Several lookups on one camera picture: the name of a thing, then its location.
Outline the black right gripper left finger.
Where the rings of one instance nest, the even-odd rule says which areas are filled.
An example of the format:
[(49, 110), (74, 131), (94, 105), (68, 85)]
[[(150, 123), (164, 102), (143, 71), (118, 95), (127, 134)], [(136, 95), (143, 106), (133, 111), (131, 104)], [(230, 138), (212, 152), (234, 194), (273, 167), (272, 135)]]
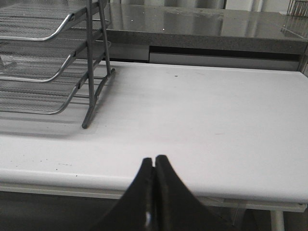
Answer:
[(92, 229), (152, 231), (154, 229), (153, 170), (152, 159), (143, 159), (137, 175), (125, 193)]

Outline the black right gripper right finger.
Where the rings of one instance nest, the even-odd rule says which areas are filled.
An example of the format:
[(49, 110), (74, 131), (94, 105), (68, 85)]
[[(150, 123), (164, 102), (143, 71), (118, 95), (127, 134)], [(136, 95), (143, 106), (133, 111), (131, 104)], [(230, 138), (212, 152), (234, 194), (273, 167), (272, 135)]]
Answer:
[(191, 193), (165, 155), (155, 159), (159, 231), (235, 231)]

